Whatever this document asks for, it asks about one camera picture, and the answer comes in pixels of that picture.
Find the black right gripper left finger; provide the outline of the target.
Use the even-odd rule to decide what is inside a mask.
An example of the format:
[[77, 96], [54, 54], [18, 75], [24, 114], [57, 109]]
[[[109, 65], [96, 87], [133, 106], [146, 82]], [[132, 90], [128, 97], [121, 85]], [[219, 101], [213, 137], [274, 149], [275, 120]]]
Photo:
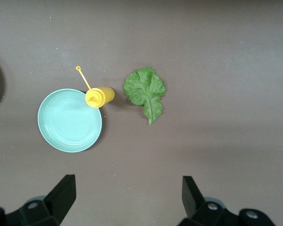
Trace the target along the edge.
[[5, 216], [6, 226], [59, 226], [76, 200], [75, 175], [65, 175], [42, 199]]

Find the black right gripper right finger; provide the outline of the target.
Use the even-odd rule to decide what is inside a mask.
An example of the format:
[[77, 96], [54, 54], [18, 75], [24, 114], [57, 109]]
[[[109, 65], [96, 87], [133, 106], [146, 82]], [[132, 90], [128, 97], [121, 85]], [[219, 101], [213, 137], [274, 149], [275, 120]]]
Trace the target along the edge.
[[180, 226], [239, 226], [238, 216], [215, 201], [206, 201], [191, 176], [182, 180], [182, 202], [187, 214]]

